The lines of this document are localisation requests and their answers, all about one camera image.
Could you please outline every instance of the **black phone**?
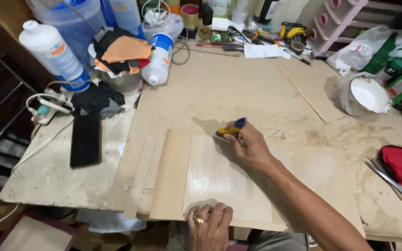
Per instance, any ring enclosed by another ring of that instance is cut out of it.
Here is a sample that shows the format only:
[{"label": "black phone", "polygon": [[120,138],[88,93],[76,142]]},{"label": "black phone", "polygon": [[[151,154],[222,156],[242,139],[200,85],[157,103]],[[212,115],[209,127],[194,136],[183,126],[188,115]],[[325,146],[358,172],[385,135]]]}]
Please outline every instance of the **black phone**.
[{"label": "black phone", "polygon": [[74,118],[70,144],[71,168],[84,168],[102,162],[101,122],[100,113]]}]

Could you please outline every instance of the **pants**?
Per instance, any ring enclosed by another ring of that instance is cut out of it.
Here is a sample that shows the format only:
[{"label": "pants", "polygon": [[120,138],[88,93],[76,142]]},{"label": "pants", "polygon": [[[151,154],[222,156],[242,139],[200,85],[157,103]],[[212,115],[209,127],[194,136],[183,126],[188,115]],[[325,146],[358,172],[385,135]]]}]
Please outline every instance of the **pants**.
[{"label": "pants", "polygon": [[[170,223],[167,251],[186,251],[188,225],[185,221]],[[308,251],[306,234],[253,229],[248,237],[248,251]]]}]

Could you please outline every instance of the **brown tape roll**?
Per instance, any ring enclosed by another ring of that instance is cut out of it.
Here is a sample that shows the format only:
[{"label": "brown tape roll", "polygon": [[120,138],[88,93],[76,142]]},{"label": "brown tape roll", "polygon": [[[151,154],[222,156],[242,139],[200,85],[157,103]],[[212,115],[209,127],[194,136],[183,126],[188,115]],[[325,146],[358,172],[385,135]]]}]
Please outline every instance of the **brown tape roll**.
[{"label": "brown tape roll", "polygon": [[305,50],[305,44],[303,44],[299,41],[292,41],[289,44],[288,49],[293,51],[297,55],[301,55],[302,52]]},{"label": "brown tape roll", "polygon": [[184,19],[184,25],[186,27],[198,27],[200,20],[198,19],[199,6],[195,4],[184,4],[179,11],[182,19]]}]

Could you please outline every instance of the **hand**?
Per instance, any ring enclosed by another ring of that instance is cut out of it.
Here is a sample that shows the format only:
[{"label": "hand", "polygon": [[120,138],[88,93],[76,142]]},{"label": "hand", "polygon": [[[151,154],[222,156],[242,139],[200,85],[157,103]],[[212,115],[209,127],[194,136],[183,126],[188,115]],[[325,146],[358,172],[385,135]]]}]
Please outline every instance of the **hand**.
[{"label": "hand", "polygon": [[[234,122],[229,122],[225,129],[232,127]],[[243,145],[232,134],[224,134],[224,137],[233,144],[237,158],[250,168],[265,171],[273,166],[274,161],[278,161],[269,151],[263,135],[253,125],[246,122],[239,134],[244,141]]]},{"label": "hand", "polygon": [[[197,212],[197,218],[203,223],[195,221]],[[229,224],[233,213],[233,209],[224,203],[216,204],[215,208],[211,205],[204,205],[201,209],[199,205],[191,208],[187,214],[190,251],[225,251],[229,246]]]}]

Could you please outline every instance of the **pen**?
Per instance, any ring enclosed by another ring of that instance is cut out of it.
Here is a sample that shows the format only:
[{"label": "pen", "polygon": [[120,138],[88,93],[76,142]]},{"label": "pen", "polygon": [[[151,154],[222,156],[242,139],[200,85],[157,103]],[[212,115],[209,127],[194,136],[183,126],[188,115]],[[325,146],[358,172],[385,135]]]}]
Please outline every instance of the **pen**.
[{"label": "pen", "polygon": [[291,56],[293,56],[294,58],[297,58],[298,60],[300,60],[300,61],[306,63],[307,65],[313,66],[310,61],[305,60],[305,59],[299,57],[299,56],[296,55],[294,52],[292,52],[292,51],[290,51],[290,50],[287,50],[287,49],[284,49],[284,51],[285,51],[286,53],[290,54]]}]

